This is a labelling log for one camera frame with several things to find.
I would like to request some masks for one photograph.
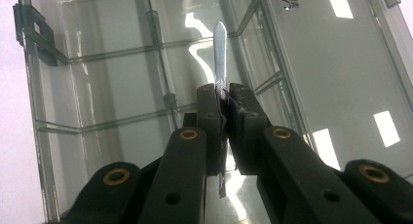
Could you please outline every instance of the clear plastic container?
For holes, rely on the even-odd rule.
[[[409,176],[412,67],[383,0],[337,0],[350,14],[335,1],[19,0],[49,220],[99,168],[142,168],[163,155],[183,114],[196,111],[196,88],[214,82],[219,21],[228,30],[227,83],[252,88],[273,125],[301,133],[332,167],[365,158]],[[208,179],[206,222],[269,222],[255,178],[231,173],[225,199]]]

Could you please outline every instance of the white surface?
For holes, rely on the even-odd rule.
[[[12,6],[0,0],[0,223],[45,221],[22,47]]]

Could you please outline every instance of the transparent plastic box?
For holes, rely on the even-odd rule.
[[[214,83],[219,21],[227,83],[250,87],[273,125],[302,134],[334,168],[365,158],[411,181],[412,67],[387,7],[338,0],[347,10],[337,13],[334,1],[19,0],[48,220],[99,168],[163,155],[183,114],[196,112],[196,89]],[[230,172],[228,198],[218,199],[217,178],[207,181],[206,222],[269,222],[255,178]]]

